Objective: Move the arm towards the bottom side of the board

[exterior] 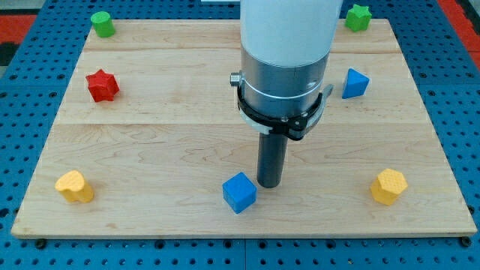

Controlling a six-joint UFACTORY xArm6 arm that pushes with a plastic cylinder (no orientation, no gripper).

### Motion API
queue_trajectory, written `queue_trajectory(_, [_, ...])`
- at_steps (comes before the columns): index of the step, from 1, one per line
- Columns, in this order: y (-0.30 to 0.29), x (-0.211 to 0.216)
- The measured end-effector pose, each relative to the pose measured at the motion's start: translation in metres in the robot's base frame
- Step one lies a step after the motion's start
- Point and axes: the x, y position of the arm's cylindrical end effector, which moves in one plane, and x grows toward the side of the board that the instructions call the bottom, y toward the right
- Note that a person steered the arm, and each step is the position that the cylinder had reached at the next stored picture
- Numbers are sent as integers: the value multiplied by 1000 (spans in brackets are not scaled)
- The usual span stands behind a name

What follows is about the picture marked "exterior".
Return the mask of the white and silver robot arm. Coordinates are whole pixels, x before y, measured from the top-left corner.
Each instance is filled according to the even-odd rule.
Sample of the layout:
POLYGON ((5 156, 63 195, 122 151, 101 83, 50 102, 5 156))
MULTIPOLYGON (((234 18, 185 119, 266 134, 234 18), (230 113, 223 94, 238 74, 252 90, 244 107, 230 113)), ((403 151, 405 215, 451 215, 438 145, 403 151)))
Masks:
POLYGON ((343 0, 241 0, 245 113, 274 119, 317 107, 343 0))

